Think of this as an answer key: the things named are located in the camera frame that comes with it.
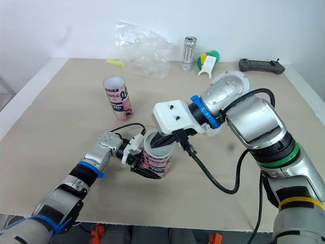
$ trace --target green ring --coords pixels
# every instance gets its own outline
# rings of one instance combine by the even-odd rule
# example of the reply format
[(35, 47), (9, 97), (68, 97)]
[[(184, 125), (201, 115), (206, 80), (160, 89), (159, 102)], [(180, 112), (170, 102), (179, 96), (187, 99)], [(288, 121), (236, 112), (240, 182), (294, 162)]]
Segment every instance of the green ring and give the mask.
[(286, 164), (290, 160), (294, 159), (295, 156), (297, 156), (299, 150), (300, 150), (299, 145), (298, 145), (297, 142), (295, 142), (295, 147), (294, 147), (294, 149), (292, 150), (292, 152), (288, 156), (286, 156), (283, 159), (280, 159), (278, 161), (272, 162), (272, 163), (261, 163), (260, 162), (259, 164), (261, 166), (264, 166), (264, 167), (277, 167), (277, 166)]

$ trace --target black cable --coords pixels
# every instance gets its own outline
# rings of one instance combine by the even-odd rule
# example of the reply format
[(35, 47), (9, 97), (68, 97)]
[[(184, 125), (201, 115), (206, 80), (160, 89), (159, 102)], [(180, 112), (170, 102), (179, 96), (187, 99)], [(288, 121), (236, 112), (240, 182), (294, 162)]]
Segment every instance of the black cable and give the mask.
[(77, 226), (79, 226), (83, 231), (85, 231), (85, 232), (91, 234), (91, 232), (90, 232), (89, 230), (85, 229), (84, 227), (82, 227), (81, 224), (80, 224), (80, 225), (77, 225)]
[(247, 244), (251, 244), (252, 241), (254, 240), (257, 230), (259, 228), (259, 225), (261, 223), (261, 218), (262, 218), (262, 203), (263, 203), (263, 174), (262, 172), (259, 174), (259, 206), (258, 206), (258, 218), (257, 218), (257, 223), (255, 226), (255, 229), (252, 233), (252, 236), (250, 237), (249, 241)]
[(111, 132), (123, 129), (125, 127), (129, 127), (129, 126), (141, 126), (143, 128), (143, 130), (141, 132), (142, 135), (144, 135), (146, 133), (146, 131), (147, 131), (143, 124), (141, 124), (141, 123), (131, 123), (131, 124), (127, 124), (127, 125), (124, 125), (124, 126), (117, 127), (115, 129), (111, 130)]
[(252, 91), (242, 95), (241, 97), (237, 98), (232, 103), (230, 103), (228, 106), (226, 106), (224, 109), (220, 110), (220, 113), (224, 117), (224, 115), (228, 112), (229, 109), (231, 109), (236, 104), (243, 101), (244, 99), (246, 99), (246, 98), (248, 98), (250, 96), (253, 96), (253, 95), (257, 94), (257, 93), (266, 93), (267, 95), (269, 95), (270, 103), (275, 108), (275, 97), (274, 97), (273, 92), (271, 92), (269, 89), (266, 89), (266, 88), (260, 88), (260, 89), (252, 90)]
[(122, 136), (121, 136), (120, 133), (116, 133), (116, 135), (118, 135), (123, 140), (123, 138), (122, 138)]
[(187, 151), (190, 157), (194, 159), (194, 161), (199, 165), (199, 167), (203, 170), (205, 175), (208, 177), (208, 179), (221, 191), (227, 193), (227, 194), (235, 194), (238, 192), (239, 184), (240, 184), (240, 168), (243, 163), (243, 159), (246, 156), (246, 154), (249, 152), (248, 149), (244, 150), (243, 153), (240, 155), (238, 162), (237, 162), (237, 169), (236, 169), (236, 180), (235, 180), (235, 186), (232, 190), (229, 190), (225, 187), (223, 187), (209, 172), (209, 170), (204, 166), (204, 164), (201, 162), (201, 160), (195, 155), (193, 151), (190, 149)]

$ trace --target pink can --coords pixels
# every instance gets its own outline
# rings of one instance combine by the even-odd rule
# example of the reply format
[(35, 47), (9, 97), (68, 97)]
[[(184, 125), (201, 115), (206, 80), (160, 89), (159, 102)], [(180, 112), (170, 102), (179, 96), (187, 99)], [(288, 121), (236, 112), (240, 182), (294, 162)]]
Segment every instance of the pink can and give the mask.
[(151, 148), (150, 142), (156, 133), (153, 132), (144, 139), (143, 168), (149, 169), (160, 177), (163, 177), (170, 168), (175, 143)]
[(120, 121), (131, 118), (132, 108), (125, 80), (120, 76), (111, 76), (103, 81), (103, 86), (113, 107), (115, 117)]

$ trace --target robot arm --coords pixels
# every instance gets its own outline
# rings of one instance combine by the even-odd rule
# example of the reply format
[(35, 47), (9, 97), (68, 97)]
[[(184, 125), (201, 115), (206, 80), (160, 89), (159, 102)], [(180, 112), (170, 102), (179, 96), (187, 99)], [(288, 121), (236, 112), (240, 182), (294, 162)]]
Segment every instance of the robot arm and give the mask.
[[(272, 244), (323, 243), (325, 186), (322, 178), (269, 102), (245, 95), (248, 91), (244, 89), (240, 95), (235, 89), (229, 89), (233, 84), (239, 88), (245, 84), (244, 76), (233, 74), (228, 72), (217, 77), (218, 81), (201, 97), (192, 97), (188, 106), (179, 100), (156, 104), (153, 115), (160, 134), (151, 146), (176, 140), (191, 155), (195, 150), (188, 141), (189, 135), (216, 130), (226, 121), (255, 158), (264, 175), (268, 199), (279, 208)], [(215, 89), (218, 83), (226, 95), (231, 90), (233, 96), (225, 96), (220, 89)]]
[(91, 185), (97, 178), (105, 176), (103, 172), (111, 157), (117, 157), (131, 165), (131, 171), (135, 173), (157, 178), (151, 171), (140, 167), (141, 151), (138, 146), (143, 134), (135, 136), (131, 141), (111, 132), (101, 134), (97, 143), (69, 175), (47, 194), (29, 219), (18, 221), (0, 231), (0, 243), (45, 244), (50, 243), (56, 234), (69, 231), (83, 207), (82, 200)]

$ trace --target can label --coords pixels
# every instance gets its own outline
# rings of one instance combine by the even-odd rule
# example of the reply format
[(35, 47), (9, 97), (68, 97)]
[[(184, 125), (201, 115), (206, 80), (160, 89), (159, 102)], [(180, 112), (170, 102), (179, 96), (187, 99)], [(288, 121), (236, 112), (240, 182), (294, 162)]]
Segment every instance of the can label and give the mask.
[(126, 86), (123, 85), (118, 89), (106, 88), (105, 90), (116, 118), (121, 121), (128, 120), (132, 116), (132, 108)]
[(163, 159), (158, 159), (150, 155), (146, 150), (143, 150), (143, 168), (151, 170), (160, 177), (167, 174), (171, 165), (171, 159), (172, 154)]

